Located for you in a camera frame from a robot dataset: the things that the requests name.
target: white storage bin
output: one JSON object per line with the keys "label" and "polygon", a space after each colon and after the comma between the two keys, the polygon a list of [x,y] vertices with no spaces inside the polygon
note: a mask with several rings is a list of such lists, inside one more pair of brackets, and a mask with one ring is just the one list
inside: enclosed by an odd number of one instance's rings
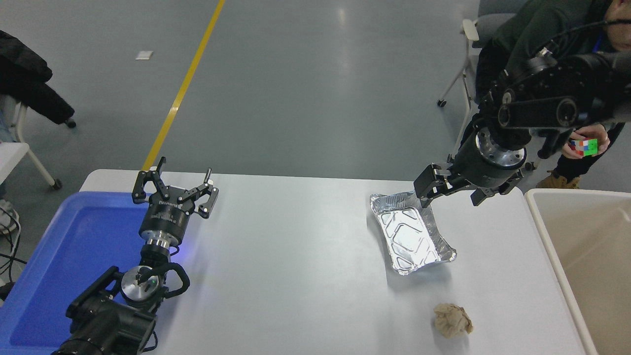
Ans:
{"label": "white storage bin", "polygon": [[526,201],[585,350],[628,354],[631,193],[533,189]]}

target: robotic arm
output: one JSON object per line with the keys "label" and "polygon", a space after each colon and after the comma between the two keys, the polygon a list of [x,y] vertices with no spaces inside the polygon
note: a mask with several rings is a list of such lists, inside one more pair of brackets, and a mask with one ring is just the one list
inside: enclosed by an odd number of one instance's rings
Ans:
{"label": "robotic arm", "polygon": [[451,165],[428,165],[414,181],[416,195],[422,207],[460,190],[474,190],[475,206],[496,193],[505,195],[523,178],[532,135],[546,137],[538,156],[547,159],[574,128],[629,121],[630,98],[631,52],[557,62],[543,49],[515,73],[500,75]]}
{"label": "robotic arm", "polygon": [[[164,299],[184,293],[191,284],[182,266],[170,261],[169,248],[182,243],[191,214],[210,216],[219,194],[210,169],[203,183],[191,190],[165,186],[160,177],[165,162],[162,157],[156,170],[139,172],[132,192],[134,203],[149,202],[138,231],[146,241],[139,265],[124,273],[110,267],[70,304],[66,316],[73,320],[72,335],[53,355],[137,355],[155,348],[145,346],[158,308]],[[157,192],[147,198],[144,186],[149,182]],[[204,195],[208,201],[195,211],[195,201]],[[165,286],[170,270],[182,281],[182,287],[174,291]],[[114,301],[118,294],[125,304]]]}

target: aluminum foil tray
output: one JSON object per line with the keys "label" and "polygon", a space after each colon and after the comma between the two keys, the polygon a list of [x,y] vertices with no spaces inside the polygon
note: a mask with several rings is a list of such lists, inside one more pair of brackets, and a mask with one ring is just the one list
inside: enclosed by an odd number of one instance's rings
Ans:
{"label": "aluminum foil tray", "polygon": [[414,191],[371,195],[370,207],[384,231],[392,267],[399,274],[456,259],[456,250],[438,232],[431,206],[422,208]]}

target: gray floor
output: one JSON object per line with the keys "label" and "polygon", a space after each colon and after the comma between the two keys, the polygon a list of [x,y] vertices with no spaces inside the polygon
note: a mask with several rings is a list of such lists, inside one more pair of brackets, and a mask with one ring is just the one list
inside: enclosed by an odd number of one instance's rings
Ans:
{"label": "gray floor", "polygon": [[[29,112],[27,141],[64,187],[51,191],[26,159],[10,175],[7,198],[23,223],[18,256],[32,254],[91,171],[141,168],[217,2],[0,3],[0,29],[48,61],[50,84],[78,123]],[[160,152],[167,170],[414,180],[457,135],[461,87],[445,108],[435,101],[461,64],[458,29],[477,5],[227,0]],[[135,61],[141,50],[155,53]],[[631,192],[629,134],[583,188]]]}

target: human hand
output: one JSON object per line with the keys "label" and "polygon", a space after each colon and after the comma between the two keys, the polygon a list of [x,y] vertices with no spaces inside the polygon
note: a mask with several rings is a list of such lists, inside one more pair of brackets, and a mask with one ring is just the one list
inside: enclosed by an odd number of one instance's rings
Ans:
{"label": "human hand", "polygon": [[[594,154],[593,157],[604,153],[609,147],[609,135],[607,134],[607,130],[604,128],[602,124],[594,124],[592,126],[581,127],[570,135],[570,139],[573,140],[586,140],[586,139],[598,139],[598,153]],[[581,159],[582,155],[578,154],[576,151],[570,148],[570,143],[566,143],[561,149],[561,153],[569,159]]]}

